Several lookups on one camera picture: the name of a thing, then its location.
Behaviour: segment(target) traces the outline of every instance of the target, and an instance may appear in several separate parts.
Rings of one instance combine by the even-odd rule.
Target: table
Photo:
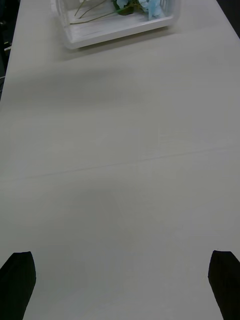
[[[240,259],[240,42],[215,0],[68,51],[22,0],[0,111],[0,265],[31,251],[25,320],[221,319]]]

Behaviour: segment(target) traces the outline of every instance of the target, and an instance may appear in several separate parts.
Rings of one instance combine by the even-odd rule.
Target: flower
[[[160,7],[160,0],[149,0],[147,9],[149,20],[151,20],[153,17],[159,18],[164,16],[163,11]]]
[[[119,6],[120,9],[123,9],[128,3],[129,0],[116,0],[116,4]]]

